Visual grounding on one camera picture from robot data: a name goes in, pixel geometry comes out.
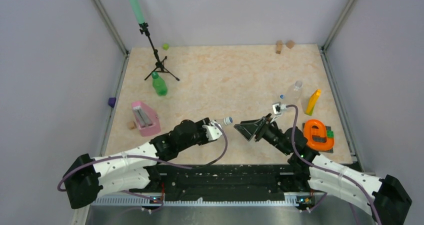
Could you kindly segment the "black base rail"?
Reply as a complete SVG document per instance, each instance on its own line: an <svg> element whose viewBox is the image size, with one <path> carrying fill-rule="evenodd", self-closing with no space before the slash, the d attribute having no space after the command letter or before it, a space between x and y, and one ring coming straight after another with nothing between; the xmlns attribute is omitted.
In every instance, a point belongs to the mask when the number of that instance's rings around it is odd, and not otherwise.
<svg viewBox="0 0 424 225"><path fill-rule="evenodd" d="M211 165L183 169L158 165L151 169L153 180L145 188L129 192L158 193L165 202L202 199L205 202L274 202L295 197L291 202L300 209L313 207L321 195L289 165Z"/></svg>

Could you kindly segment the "small green cap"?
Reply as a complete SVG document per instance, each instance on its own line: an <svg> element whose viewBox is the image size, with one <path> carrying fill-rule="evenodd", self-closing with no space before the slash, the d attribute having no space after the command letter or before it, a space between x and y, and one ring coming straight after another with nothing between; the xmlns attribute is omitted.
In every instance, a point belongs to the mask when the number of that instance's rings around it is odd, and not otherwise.
<svg viewBox="0 0 424 225"><path fill-rule="evenodd" d="M167 51L169 48L170 48L170 46L169 46L169 44L168 44L168 43L164 43L164 44L162 45L162 49L163 49L163 50L165 50L165 51Z"/></svg>

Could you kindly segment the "wooden block right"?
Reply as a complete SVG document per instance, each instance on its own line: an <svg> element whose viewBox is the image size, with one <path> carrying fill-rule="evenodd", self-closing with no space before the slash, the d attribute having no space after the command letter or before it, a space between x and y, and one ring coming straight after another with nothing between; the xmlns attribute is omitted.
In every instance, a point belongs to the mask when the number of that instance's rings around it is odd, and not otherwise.
<svg viewBox="0 0 424 225"><path fill-rule="evenodd" d="M296 43L293 40L289 40L286 42L285 45L288 49L292 49L296 45Z"/></svg>

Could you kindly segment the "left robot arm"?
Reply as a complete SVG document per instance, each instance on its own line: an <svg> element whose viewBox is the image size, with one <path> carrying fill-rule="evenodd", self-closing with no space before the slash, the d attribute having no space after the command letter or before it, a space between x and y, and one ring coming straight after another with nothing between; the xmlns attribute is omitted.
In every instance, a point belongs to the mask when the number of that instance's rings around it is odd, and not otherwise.
<svg viewBox="0 0 424 225"><path fill-rule="evenodd" d="M67 194L74 210L93 203L102 196L131 189L154 192L160 187L158 164L172 165L171 160L192 147L218 140L223 128L215 120L183 120L167 133L158 135L135 148L113 155L78 156L65 172L57 189Z"/></svg>

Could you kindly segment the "yellow green block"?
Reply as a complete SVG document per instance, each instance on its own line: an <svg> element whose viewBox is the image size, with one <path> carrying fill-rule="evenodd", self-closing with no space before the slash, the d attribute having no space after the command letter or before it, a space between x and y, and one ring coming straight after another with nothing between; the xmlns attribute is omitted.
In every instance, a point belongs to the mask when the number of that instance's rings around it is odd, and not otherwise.
<svg viewBox="0 0 424 225"><path fill-rule="evenodd" d="M319 99L319 97L321 96L321 90L317 89L309 98L306 109L305 109L305 114L308 116L312 116L316 103Z"/></svg>

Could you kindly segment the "pink toy toaster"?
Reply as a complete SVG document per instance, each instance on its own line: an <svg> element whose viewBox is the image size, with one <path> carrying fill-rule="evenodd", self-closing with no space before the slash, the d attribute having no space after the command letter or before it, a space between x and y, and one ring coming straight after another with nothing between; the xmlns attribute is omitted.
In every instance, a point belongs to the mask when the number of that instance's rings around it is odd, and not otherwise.
<svg viewBox="0 0 424 225"><path fill-rule="evenodd" d="M142 101L131 103L136 127L142 137L150 137L161 132L161 124L157 112Z"/></svg>

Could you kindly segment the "green plastic bottle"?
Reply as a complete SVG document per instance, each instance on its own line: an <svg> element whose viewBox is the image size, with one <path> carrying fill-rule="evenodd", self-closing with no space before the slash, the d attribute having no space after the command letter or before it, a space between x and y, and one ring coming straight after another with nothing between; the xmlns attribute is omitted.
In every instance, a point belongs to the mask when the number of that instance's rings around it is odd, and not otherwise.
<svg viewBox="0 0 424 225"><path fill-rule="evenodd" d="M168 87L163 78L156 72L151 73L152 87L154 88L158 96L166 96L168 93Z"/></svg>

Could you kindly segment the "small wooden cube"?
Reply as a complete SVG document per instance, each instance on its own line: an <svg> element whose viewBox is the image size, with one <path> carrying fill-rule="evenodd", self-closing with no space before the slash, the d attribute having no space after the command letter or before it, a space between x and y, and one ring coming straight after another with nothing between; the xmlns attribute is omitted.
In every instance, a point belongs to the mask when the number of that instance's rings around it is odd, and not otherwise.
<svg viewBox="0 0 424 225"><path fill-rule="evenodd" d="M130 121L130 122L128 122L126 125L127 125L127 128L128 128L129 130L134 130L134 129L136 129L136 128L137 128L137 124L136 124L134 121Z"/></svg>

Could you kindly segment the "clear bottle blue-white cap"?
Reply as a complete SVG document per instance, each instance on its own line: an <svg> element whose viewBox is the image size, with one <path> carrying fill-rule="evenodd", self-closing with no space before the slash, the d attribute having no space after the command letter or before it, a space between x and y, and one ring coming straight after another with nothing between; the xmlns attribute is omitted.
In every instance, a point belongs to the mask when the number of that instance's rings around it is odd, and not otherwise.
<svg viewBox="0 0 424 225"><path fill-rule="evenodd" d="M231 116L226 116L223 118L214 118L213 120L221 127L226 127L233 124L233 118Z"/></svg>

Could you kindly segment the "clear plastic bottle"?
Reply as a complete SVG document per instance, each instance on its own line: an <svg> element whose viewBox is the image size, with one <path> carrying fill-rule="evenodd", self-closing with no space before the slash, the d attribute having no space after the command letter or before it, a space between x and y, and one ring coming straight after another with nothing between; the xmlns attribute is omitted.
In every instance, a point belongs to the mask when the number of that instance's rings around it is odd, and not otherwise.
<svg viewBox="0 0 424 225"><path fill-rule="evenodd" d="M303 82L297 80L293 85L291 85L286 94L285 94L285 104L286 105L296 105L302 96L303 92Z"/></svg>

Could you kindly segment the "wooden block left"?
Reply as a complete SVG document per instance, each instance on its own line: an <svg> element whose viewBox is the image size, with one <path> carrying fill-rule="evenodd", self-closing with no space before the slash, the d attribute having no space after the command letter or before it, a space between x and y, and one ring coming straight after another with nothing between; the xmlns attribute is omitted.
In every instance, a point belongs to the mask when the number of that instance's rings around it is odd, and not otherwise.
<svg viewBox="0 0 424 225"><path fill-rule="evenodd" d="M282 40L278 40L276 42L276 49L275 49L275 53L276 54L281 54L282 50L283 50L283 41Z"/></svg>

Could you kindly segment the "black tripod green pole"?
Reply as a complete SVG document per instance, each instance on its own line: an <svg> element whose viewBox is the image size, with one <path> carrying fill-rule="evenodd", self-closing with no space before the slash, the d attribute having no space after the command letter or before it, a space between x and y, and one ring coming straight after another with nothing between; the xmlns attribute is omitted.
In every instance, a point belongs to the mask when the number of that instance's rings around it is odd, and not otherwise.
<svg viewBox="0 0 424 225"><path fill-rule="evenodd" d="M155 48L154 43L151 39L151 34L149 31L149 24L146 22L145 17L143 15L140 3L138 0L128 0L129 4L131 6L131 9L134 13L135 19L137 21L137 24L139 26L139 31L142 35L145 35L148 38L149 44L152 48L153 51L153 55L155 57L155 68L145 77L145 81L152 76L153 72L157 72L157 73L164 73L164 74L169 74L171 76L173 76L177 81L180 81L180 79L175 76L172 72L170 72L166 67L165 67L165 61L167 60L167 56L165 56L163 59L160 59L159 56L159 52L158 50Z"/></svg>

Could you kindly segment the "wooden block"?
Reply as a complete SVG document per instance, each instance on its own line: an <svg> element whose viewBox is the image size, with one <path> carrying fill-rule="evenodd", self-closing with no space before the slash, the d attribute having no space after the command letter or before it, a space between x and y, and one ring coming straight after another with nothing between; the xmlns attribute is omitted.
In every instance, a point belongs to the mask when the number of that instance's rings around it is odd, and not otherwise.
<svg viewBox="0 0 424 225"><path fill-rule="evenodd" d="M286 42L285 45L288 49L292 49L296 45L296 43L293 40L289 40Z"/></svg>
<svg viewBox="0 0 424 225"><path fill-rule="evenodd" d="M278 40L276 42L276 49L275 49L275 53L276 54L281 54L282 50L283 50L283 41L282 40Z"/></svg>

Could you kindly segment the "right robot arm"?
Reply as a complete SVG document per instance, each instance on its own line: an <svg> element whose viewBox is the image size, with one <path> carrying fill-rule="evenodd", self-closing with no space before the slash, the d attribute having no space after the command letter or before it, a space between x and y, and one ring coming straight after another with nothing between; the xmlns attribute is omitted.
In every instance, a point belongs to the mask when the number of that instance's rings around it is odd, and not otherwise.
<svg viewBox="0 0 424 225"><path fill-rule="evenodd" d="M373 176L339 164L307 146L308 140L296 126L282 132L269 116L242 121L234 128L246 140L265 140L288 155L297 190L310 188L337 197L372 216L378 225L406 221L412 199L396 177Z"/></svg>

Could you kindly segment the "small green lego brick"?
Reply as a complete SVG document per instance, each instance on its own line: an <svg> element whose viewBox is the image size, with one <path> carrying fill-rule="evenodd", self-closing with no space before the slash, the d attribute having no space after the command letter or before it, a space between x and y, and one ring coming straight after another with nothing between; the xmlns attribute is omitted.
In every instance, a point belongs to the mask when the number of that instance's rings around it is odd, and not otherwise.
<svg viewBox="0 0 424 225"><path fill-rule="evenodd" d="M332 130L327 130L326 136L327 136L328 139L333 139L334 138L334 132Z"/></svg>

